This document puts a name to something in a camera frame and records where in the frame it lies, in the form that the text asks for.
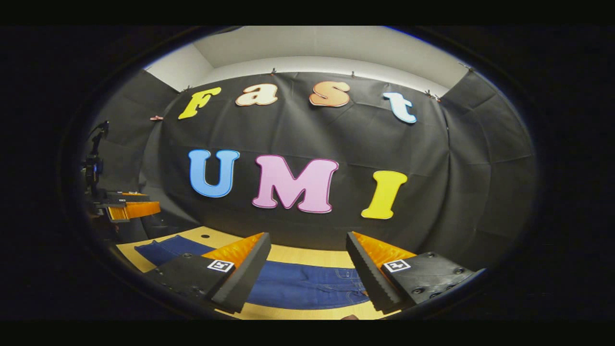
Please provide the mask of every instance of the black fabric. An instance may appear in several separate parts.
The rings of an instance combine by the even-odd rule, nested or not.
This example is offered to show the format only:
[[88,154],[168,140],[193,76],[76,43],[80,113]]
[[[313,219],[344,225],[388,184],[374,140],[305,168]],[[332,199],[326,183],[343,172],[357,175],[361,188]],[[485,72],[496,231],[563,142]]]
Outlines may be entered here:
[[143,222],[139,218],[130,219],[128,222],[120,222],[116,224],[118,227],[117,234],[120,243],[133,243],[149,239]]
[[143,150],[156,125],[149,119],[161,116],[177,94],[152,74],[140,71],[107,101],[94,122],[109,121],[109,134],[99,146],[104,171],[98,187],[138,191]]
[[[315,84],[346,82],[351,101],[342,107],[309,103]],[[278,101],[239,107],[248,86],[271,83]],[[191,96],[214,87],[220,94],[192,118],[179,120]],[[383,92],[399,92],[413,104],[415,124],[398,120]],[[191,150],[209,150],[208,183],[219,179],[218,150],[237,150],[234,183],[223,198],[207,198],[189,181]],[[440,103],[422,92],[340,74],[278,73],[246,76],[182,93],[161,131],[162,188],[202,224],[238,236],[270,232],[272,242],[344,250],[355,230],[422,253],[435,251],[471,270],[503,255],[523,230],[533,202],[536,168],[531,142],[515,110],[490,83],[468,73]],[[339,163],[328,214],[252,205],[258,195],[259,155],[284,157],[295,177],[312,159]],[[393,218],[365,219],[375,171],[404,173]]]
[[[316,107],[309,95],[322,81],[346,82],[351,101],[343,107]],[[278,87],[278,101],[240,107],[235,99],[255,84]],[[178,119],[195,92],[220,87],[192,118]],[[399,92],[413,103],[419,121],[398,120],[383,92]],[[233,188],[222,198],[207,198],[189,180],[191,150],[209,150],[206,179],[219,179],[218,150],[237,150]],[[258,194],[259,155],[284,157],[297,177],[312,159],[339,163],[333,173],[327,214],[312,214],[278,206],[252,205]],[[208,227],[237,236],[270,232],[274,244],[344,250],[352,230],[396,246],[414,249],[433,227],[442,206],[448,174],[448,139],[439,104],[422,92],[382,81],[340,74],[278,73],[246,76],[193,88],[165,116],[160,146],[162,185],[182,210]],[[389,220],[364,219],[360,213],[376,188],[375,171],[402,172],[402,185]]]
[[418,251],[478,270],[511,249],[531,212],[536,162],[507,100],[468,73],[441,102],[450,135],[450,178],[436,226]]
[[[178,98],[171,102],[163,115],[174,104]],[[160,202],[161,212],[158,214],[142,217],[141,221],[148,234],[149,239],[171,235],[181,231],[189,230],[201,226],[185,211],[179,208],[162,189],[161,172],[164,169],[160,166],[158,151],[160,146],[160,131],[162,123],[157,122],[152,129],[145,149],[143,150],[143,160],[141,171],[139,172],[140,192],[148,195],[152,201]]]

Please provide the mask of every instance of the black backdrop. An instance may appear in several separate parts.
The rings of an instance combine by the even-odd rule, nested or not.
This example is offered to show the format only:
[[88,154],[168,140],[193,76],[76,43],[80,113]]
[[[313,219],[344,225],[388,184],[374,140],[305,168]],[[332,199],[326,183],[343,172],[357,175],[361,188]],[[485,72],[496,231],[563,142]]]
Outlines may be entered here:
[[147,71],[127,81],[100,110],[95,124],[109,121],[109,134],[101,139],[99,152],[105,159],[100,188],[138,191],[143,152],[156,122],[178,92]]
[[[69,220],[79,217],[64,217],[58,203],[57,153],[81,100],[117,67],[185,29],[2,29],[4,51],[11,52],[2,64],[8,86],[2,137],[11,148],[5,152],[11,165],[4,206],[8,224],[17,225],[3,232],[3,319],[180,316],[125,285],[84,249],[77,237],[83,228],[69,228]],[[610,99],[603,96],[612,75],[606,64],[612,28],[456,26],[429,28],[427,34],[480,53],[528,91],[536,106],[532,126],[540,133],[541,164],[550,168],[543,187],[549,197],[520,251],[480,294],[438,317],[615,318],[608,290],[613,236],[606,222],[612,210],[613,120]],[[43,90],[36,101],[45,107],[33,111],[32,91]]]
[[[345,82],[350,101],[317,107],[308,97],[322,81]],[[240,107],[235,99],[252,85],[277,86],[278,100]],[[196,92],[221,92],[195,116],[178,119]],[[384,92],[413,104],[417,122],[391,111]],[[217,230],[246,237],[270,232],[275,244],[345,249],[349,231],[413,252],[437,251],[465,267],[487,267],[523,231],[538,178],[530,138],[516,110],[477,73],[468,72],[441,102],[407,87],[330,73],[276,73],[218,81],[184,91],[165,114],[158,169],[166,194],[192,218]],[[205,176],[215,185],[218,150],[237,150],[233,186],[222,198],[204,197],[189,179],[192,150],[208,150]],[[258,195],[259,155],[281,155],[295,177],[313,159],[332,159],[326,214],[296,206],[263,209]],[[366,219],[376,171],[408,176],[388,220]]]

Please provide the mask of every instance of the ceiling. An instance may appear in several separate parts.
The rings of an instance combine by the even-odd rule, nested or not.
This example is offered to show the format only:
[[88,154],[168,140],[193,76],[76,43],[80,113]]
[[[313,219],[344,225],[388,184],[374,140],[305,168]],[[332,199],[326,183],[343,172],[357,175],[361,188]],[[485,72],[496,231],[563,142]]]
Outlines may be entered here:
[[384,26],[243,26],[194,46],[214,68],[273,57],[336,57],[389,66],[449,89],[467,72],[444,51]]

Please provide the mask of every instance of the letter u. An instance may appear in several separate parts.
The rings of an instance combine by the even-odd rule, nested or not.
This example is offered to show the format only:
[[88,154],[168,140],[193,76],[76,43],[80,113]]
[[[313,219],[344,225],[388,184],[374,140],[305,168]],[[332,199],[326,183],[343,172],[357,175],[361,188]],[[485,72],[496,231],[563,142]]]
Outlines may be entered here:
[[220,181],[217,185],[209,185],[205,181],[205,163],[211,154],[207,150],[193,150],[188,153],[190,158],[190,184],[194,191],[206,197],[219,198],[228,195],[232,189],[232,173],[239,152],[235,150],[219,150],[216,157],[220,159]]

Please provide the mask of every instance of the orange letter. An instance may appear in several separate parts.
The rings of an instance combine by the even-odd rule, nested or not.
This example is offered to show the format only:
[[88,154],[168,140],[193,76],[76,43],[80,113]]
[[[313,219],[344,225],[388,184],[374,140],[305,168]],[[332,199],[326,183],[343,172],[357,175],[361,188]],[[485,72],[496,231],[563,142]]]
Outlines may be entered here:
[[348,90],[344,82],[320,82],[314,86],[315,94],[309,96],[309,101],[315,106],[341,107],[350,101],[345,93]]

